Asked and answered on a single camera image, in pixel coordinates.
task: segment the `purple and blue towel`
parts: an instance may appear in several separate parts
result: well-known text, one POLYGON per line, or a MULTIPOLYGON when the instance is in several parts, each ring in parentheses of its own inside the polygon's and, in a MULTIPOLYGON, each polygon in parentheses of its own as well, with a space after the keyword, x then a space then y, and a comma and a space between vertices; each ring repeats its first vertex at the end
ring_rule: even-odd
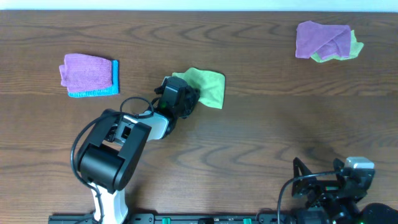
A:
POLYGON ((119 63, 83 54, 67 54, 59 67, 61 85, 74 98, 119 93, 119 63))

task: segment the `microfiber cloth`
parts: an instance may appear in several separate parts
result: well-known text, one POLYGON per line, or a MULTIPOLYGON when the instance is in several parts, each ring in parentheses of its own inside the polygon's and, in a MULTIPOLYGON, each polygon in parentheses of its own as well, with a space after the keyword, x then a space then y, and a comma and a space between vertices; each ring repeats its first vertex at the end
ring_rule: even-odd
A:
POLYGON ((61 85, 69 93, 100 90, 112 86, 112 62, 105 58, 66 54, 60 65, 61 85))
POLYGON ((324 60, 330 56, 349 57, 351 29, 348 25, 321 25, 307 21, 297 27, 296 57, 310 58, 315 52, 324 60))
POLYGON ((68 93, 70 97, 82 98, 90 96, 111 96, 119 93, 119 62, 112 61, 112 86, 103 90, 81 91, 78 93, 68 93))
POLYGON ((185 73, 173 73, 185 80, 192 88, 200 90, 199 101, 212 108, 223 108, 225 76, 223 74, 190 68, 185 73))
POLYGON ((322 62, 327 62, 331 59, 336 59, 336 60, 347 60, 347 59, 352 59, 352 58, 356 58, 358 57, 360 51, 362 50, 364 44, 357 42, 356 41, 356 37, 355 37, 355 33, 354 30, 351 30, 351 50, 349 52, 349 57, 348 58, 343 58, 343 57, 339 57, 337 55, 328 57, 324 60, 321 59, 321 57, 315 53, 311 56, 312 59, 314 59, 316 62, 322 63, 322 62))

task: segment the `purple and green cloth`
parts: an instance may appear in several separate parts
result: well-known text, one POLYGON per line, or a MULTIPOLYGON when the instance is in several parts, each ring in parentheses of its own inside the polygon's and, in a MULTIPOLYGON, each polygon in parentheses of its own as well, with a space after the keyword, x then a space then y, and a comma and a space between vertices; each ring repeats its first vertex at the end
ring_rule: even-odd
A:
POLYGON ((297 27, 296 57, 322 63, 356 58, 364 44, 356 41, 348 25, 322 25, 307 21, 297 27))

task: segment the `green connector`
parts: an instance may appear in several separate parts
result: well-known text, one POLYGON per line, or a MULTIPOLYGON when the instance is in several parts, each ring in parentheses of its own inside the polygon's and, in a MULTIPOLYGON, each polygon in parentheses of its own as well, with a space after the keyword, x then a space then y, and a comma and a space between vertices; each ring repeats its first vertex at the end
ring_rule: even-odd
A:
POLYGON ((162 219, 162 224, 171 224, 172 219, 171 218, 163 218, 162 219))
POLYGON ((251 224, 251 218, 244 218, 243 224, 251 224))

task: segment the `cable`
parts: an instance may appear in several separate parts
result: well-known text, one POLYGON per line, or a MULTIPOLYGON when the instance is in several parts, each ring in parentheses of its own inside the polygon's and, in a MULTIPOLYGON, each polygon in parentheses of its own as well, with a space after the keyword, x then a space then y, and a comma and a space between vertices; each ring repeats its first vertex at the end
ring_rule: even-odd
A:
POLYGON ((271 208, 260 208, 260 210, 256 214, 256 219, 254 221, 257 221, 257 217, 259 216, 260 212, 267 210, 267 211, 272 211, 271 208))
POLYGON ((155 105, 155 103, 158 101, 160 99, 160 97, 157 97, 157 98, 154 98, 153 100, 152 100, 152 105, 155 105))
POLYGON ((284 191, 286 189, 286 187, 297 181, 297 180, 302 180, 302 179, 307 179, 307 178, 311 178, 311 177, 320 177, 320 176, 324 176, 324 175, 335 175, 335 174, 340 174, 341 170, 338 171, 327 171, 327 172, 319 172, 319 173, 314 173, 314 174, 309 174, 309 175, 303 175, 300 177, 294 177, 291 178, 290 180, 288 180, 280 189, 280 193, 279 193, 279 198, 278 198, 278 207, 277 207, 277 219, 278 219, 278 224, 280 224, 280 204, 282 203, 282 196, 284 194, 284 191))
MULTIPOLYGON (((88 124, 80 131, 80 133, 77 135, 75 141, 73 142, 72 147, 71 147, 71 150, 70 150, 70 165, 71 165, 71 167, 72 167, 72 171, 73 171, 73 174, 75 175, 75 177, 76 177, 84 186, 88 187, 88 188, 91 189, 91 190, 94 190, 95 193, 96 193, 96 196, 95 196, 95 197, 96 197, 97 200, 98 200, 99 212, 100 212, 100 214, 101 214, 101 216, 100 216, 99 220, 97 221, 97 223, 101 223, 102 220, 103 220, 103 217, 104 217, 104 211, 103 211, 104 208, 103 208, 103 204, 102 204, 102 200, 101 200, 101 193, 100 193, 100 191, 99 191, 96 187, 91 186, 91 185, 88 184, 83 178, 80 177, 80 175, 79 175, 78 172, 77 172, 77 168, 76 168, 76 166, 75 166, 75 150, 76 150, 76 146, 77 146, 77 144, 78 144, 80 138, 84 135, 84 133, 85 133, 92 125, 94 125, 94 124, 96 124, 96 123, 99 123, 100 121, 102 121, 102 120, 104 120, 104 119, 106 119, 106 118, 109 118, 109 117, 112 117, 112 116, 122 116, 122 115, 124 116, 124 115, 127 115, 127 116, 131 116, 131 117, 133 117, 133 118, 136 118, 136 119, 144 119, 144 118, 150 118, 150 117, 152 117, 152 116, 154 115, 154 113, 155 113, 154 107, 153 107, 152 103, 150 103, 147 99, 141 98, 141 97, 134 97, 134 96, 133 96, 133 97, 130 97, 130 98, 127 98, 127 99, 125 99, 125 100, 121 103, 121 105, 120 105, 120 111, 116 111, 116 112, 104 114, 104 115, 101 115, 101 116, 97 117, 97 118, 94 119, 92 122, 88 123, 88 124), (125 104, 125 102, 127 102, 128 100, 132 100, 132 99, 138 99, 138 100, 143 100, 143 101, 147 102, 147 103, 150 105, 151 113, 150 113, 150 114, 147 114, 147 115, 139 116, 138 114, 129 114, 129 113, 122 112, 123 104, 125 104)), ((77 221, 75 224, 81 223, 81 222, 83 222, 84 220, 87 220, 87 218, 84 218, 84 219, 82 219, 82 220, 79 220, 79 221, 77 221)))
POLYGON ((146 115, 138 115, 138 114, 130 114, 130 116, 132 116, 133 118, 136 119, 145 119, 145 118, 150 118, 154 115, 155 113, 155 109, 154 109, 154 105, 153 103, 149 102, 149 100, 143 98, 143 97, 139 97, 139 96, 132 96, 129 97, 127 99, 125 99, 121 104, 120 104, 120 112, 123 112, 123 106, 124 104, 129 101, 129 100, 143 100, 145 102, 148 103, 149 107, 150 107, 150 114, 146 114, 146 115))

